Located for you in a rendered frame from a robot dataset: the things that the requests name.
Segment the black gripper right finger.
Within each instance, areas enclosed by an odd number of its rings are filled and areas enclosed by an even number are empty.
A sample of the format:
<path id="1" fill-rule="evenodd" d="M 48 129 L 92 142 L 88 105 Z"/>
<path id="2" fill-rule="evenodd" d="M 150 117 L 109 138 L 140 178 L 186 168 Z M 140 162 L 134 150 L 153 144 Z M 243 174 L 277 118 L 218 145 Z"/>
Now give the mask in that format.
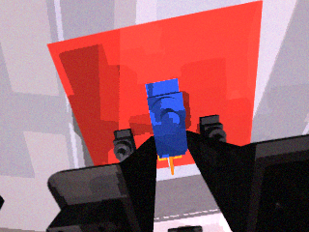
<path id="1" fill-rule="evenodd" d="M 187 130 L 187 148 L 232 232 L 255 232 L 268 165 L 309 160 L 309 134 L 234 145 Z"/>

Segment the blue micro servo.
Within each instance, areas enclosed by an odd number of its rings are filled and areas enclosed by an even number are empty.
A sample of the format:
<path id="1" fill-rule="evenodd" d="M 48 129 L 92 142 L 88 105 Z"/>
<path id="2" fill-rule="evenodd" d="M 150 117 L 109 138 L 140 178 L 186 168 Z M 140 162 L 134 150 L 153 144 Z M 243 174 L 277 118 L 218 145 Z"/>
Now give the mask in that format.
<path id="1" fill-rule="evenodd" d="M 174 175 L 173 157 L 186 155 L 186 112 L 183 92 L 177 78 L 145 84 L 157 155 L 169 158 Z"/>

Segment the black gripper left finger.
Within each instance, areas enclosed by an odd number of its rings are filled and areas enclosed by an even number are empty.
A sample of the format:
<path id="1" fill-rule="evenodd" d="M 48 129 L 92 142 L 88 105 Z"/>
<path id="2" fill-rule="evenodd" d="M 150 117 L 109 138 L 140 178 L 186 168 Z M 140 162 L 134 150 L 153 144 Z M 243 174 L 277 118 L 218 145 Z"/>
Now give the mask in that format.
<path id="1" fill-rule="evenodd" d="M 60 211 L 66 205 L 120 199 L 132 232 L 154 232 L 157 151 L 150 136 L 122 162 L 60 170 L 47 179 Z"/>

